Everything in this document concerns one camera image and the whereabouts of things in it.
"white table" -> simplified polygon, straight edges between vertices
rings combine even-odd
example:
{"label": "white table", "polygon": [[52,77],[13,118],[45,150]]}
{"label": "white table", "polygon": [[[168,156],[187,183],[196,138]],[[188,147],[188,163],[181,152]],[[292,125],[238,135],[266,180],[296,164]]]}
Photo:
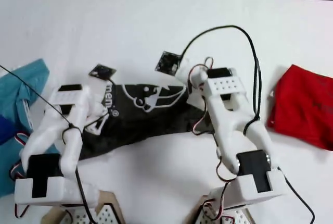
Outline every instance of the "white table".
{"label": "white table", "polygon": [[[116,83],[175,83],[154,68],[161,53],[181,53],[197,33],[235,24],[251,35],[262,69],[262,118],[266,96],[291,65],[333,76],[333,2],[312,0],[0,0],[0,59],[7,67],[44,58],[50,78],[44,94],[62,82],[82,82],[102,63]],[[212,32],[187,57],[235,67],[251,95],[253,59],[236,30]],[[38,124],[44,104],[33,107]],[[328,223],[332,210],[333,154],[271,133],[280,164],[293,186]],[[220,186],[209,136],[190,133],[150,138],[80,164],[81,178],[114,191],[127,223],[181,223],[195,202]],[[38,223],[47,207],[32,207],[22,221],[12,195],[0,200],[3,223]],[[257,223],[309,223],[310,214],[290,192],[251,207]]]}

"red fabric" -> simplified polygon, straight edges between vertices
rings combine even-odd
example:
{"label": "red fabric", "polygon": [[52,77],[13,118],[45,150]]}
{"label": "red fabric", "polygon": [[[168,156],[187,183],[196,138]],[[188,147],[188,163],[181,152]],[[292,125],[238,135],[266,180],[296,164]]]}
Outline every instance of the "red fabric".
{"label": "red fabric", "polygon": [[267,125],[333,151],[333,79],[292,65],[274,90]]}

